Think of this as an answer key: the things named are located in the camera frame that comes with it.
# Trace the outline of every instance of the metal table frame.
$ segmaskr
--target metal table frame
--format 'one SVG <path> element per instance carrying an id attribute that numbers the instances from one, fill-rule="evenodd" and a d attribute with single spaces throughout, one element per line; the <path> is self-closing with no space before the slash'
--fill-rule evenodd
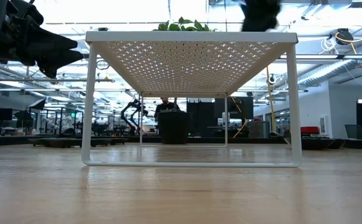
<path id="1" fill-rule="evenodd" d="M 193 32 L 185 32 L 182 35 L 175 34 L 174 32 L 167 32 L 168 35 L 159 35 L 158 39 L 157 35 L 152 34 L 155 32 L 143 32 L 143 35 L 131 35 L 132 32 L 116 32 L 116 40 L 123 39 L 124 41 L 143 41 L 143 40 L 156 40 L 156 41 L 193 41 L 193 37 L 196 34 L 192 34 Z M 210 34 L 209 37 L 211 39 L 204 39 L 205 41 L 225 41 L 223 37 L 226 34 L 218 33 L 216 35 Z M 250 42 L 258 42 L 256 40 L 260 40 L 261 42 L 285 42 L 292 43 L 290 41 L 290 34 L 284 33 L 249 33 L 248 39 L 246 40 L 246 35 L 236 34 L 234 33 L 233 41 L 250 41 Z M 90 140 L 91 140 L 91 132 L 87 130 L 91 130 L 92 128 L 92 111 L 93 111 L 93 93 L 95 90 L 95 74 L 96 74 L 96 65 L 97 65 L 97 54 L 100 54 L 103 58 L 103 54 L 105 52 L 98 52 L 97 48 L 102 48 L 101 43 L 114 41 L 113 34 L 110 32 L 88 32 L 86 41 L 90 44 L 90 53 L 89 53 L 89 65 L 88 65 L 88 78 L 87 78 L 87 92 L 85 97 L 85 116 L 83 122 L 83 136 L 82 136 L 82 162 L 86 165 L 91 166 L 163 166 L 163 167 L 298 167 L 302 162 L 302 145 L 301 145 L 301 132 L 300 132 L 300 118 L 299 118 L 299 110 L 298 110 L 298 85 L 297 85 L 297 68 L 296 68 L 296 55 L 295 55 L 295 44 L 296 41 L 287 47 L 287 78 L 289 85 L 289 102 L 290 102 L 290 132 L 292 135 L 292 161 L 286 163 L 278 163 L 278 162 L 246 162 L 246 163 L 235 163 L 235 162 L 105 162 L 105 161 L 93 161 L 90 158 Z M 231 93 L 174 93 L 174 92 L 145 92 L 140 91 L 137 86 L 134 86 L 134 83 L 126 81 L 141 95 L 141 102 L 143 111 L 143 98 L 144 97 L 160 97 L 160 96 L 171 96 L 171 97 L 211 97 L 211 98 L 227 98 Z M 224 148 L 227 148 L 227 101 L 225 100 L 225 115 L 226 115 L 226 138 Z M 145 147 L 143 145 L 143 131 L 141 128 L 140 135 L 140 147 Z M 176 146 L 176 147 L 215 147 L 215 146 Z"/>

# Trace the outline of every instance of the perforated tabletop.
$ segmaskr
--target perforated tabletop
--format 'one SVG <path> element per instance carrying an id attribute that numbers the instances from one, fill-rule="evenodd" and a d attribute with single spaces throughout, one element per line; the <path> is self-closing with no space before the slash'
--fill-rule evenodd
<path id="1" fill-rule="evenodd" d="M 295 45 L 294 33 L 99 32 L 87 43 L 138 93 L 232 94 Z"/>

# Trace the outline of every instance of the green leaves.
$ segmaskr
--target green leaves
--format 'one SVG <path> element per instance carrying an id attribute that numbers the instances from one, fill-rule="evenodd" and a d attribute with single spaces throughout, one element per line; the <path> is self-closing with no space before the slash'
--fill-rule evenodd
<path id="1" fill-rule="evenodd" d="M 189 26 L 189 27 L 185 27 L 185 24 L 194 24 L 194 26 Z M 207 24 L 204 25 L 204 27 L 201 25 L 200 22 L 198 22 L 197 20 L 195 20 L 194 22 L 192 20 L 189 19 L 184 19 L 183 17 L 180 17 L 178 19 L 178 23 L 172 23 L 170 24 L 169 21 L 167 21 L 166 23 L 163 24 L 159 24 L 158 28 L 155 30 L 159 30 L 159 31 L 165 31 L 165 30 L 169 30 L 169 31 L 215 31 L 214 30 L 210 30 L 210 28 L 208 27 Z"/>

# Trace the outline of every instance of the white table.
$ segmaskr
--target white table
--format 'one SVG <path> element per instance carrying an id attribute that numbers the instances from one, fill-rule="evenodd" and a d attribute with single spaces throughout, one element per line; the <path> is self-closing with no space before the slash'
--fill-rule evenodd
<path id="1" fill-rule="evenodd" d="M 85 131 L 82 136 L 82 161 L 85 164 L 194 167 L 297 167 L 301 164 L 302 148 L 295 61 L 295 44 L 298 42 L 296 34 L 90 31 L 87 32 L 86 42 L 90 45 L 90 55 L 83 122 Z M 92 127 L 97 55 L 106 60 L 140 94 L 143 111 L 144 97 L 227 98 L 285 52 L 287 53 L 290 97 L 291 162 L 102 162 L 90 159 L 91 134 L 87 130 L 91 130 Z M 227 103 L 225 103 L 225 111 L 227 116 Z M 223 147 L 227 147 L 227 125 L 226 118 Z M 140 145 L 143 146 L 142 134 Z"/>

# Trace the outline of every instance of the wooden floor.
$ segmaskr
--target wooden floor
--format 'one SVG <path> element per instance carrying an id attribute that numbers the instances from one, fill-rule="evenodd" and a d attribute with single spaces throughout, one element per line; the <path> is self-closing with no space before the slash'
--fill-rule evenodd
<path id="1" fill-rule="evenodd" d="M 287 145 L 97 147 L 106 161 L 287 161 Z M 87 167 L 80 149 L 0 147 L 2 223 L 362 224 L 362 150 L 304 151 L 299 169 Z"/>

